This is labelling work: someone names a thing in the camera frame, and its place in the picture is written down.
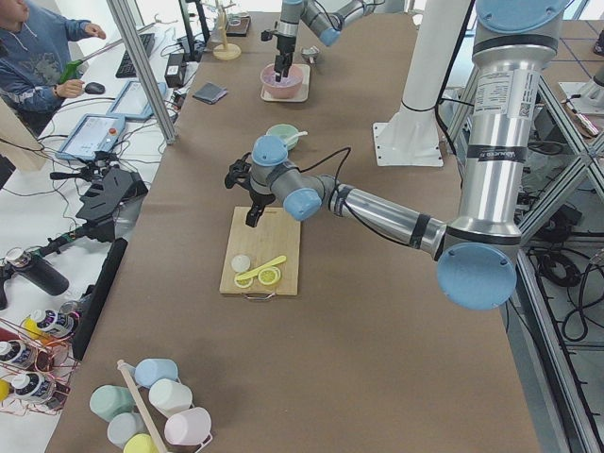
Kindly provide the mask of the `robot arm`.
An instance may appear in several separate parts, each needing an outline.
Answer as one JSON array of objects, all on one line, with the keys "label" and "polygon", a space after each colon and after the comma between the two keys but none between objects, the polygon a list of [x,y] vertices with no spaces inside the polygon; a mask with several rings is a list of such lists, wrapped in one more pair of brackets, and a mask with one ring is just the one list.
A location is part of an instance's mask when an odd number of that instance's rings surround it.
[{"label": "robot arm", "polygon": [[[264,73],[285,88],[299,88],[301,80],[292,76],[295,51],[307,50],[311,38],[327,48],[333,82],[316,86],[325,98],[315,122],[328,141],[391,92],[391,69],[406,69],[405,87],[399,111],[373,124],[353,163],[359,179],[368,162],[379,166],[369,180],[383,194],[347,184],[336,173],[317,174],[309,153],[295,149],[295,136],[266,134],[245,155],[237,177],[252,199],[246,222],[254,226],[272,202],[298,222],[326,209],[429,254],[441,291],[455,304],[490,310],[505,303],[516,286],[521,231],[514,212],[537,86],[557,54],[563,8],[561,1],[430,1],[413,34],[412,55],[403,59],[399,53],[409,47],[411,32],[397,18],[374,18],[371,3],[352,1],[328,12],[316,1],[284,2],[260,34],[277,45]],[[443,161],[438,105],[471,16],[478,19],[473,126],[465,156]],[[389,200],[397,189],[416,207]]]},{"label": "robot arm", "polygon": [[338,41],[345,27],[372,14],[378,5],[380,2],[376,1],[349,1],[335,12],[328,12],[319,1],[282,1],[274,28],[261,33],[264,42],[277,38],[276,81],[289,76],[300,24],[306,25],[322,44],[331,46]]}]

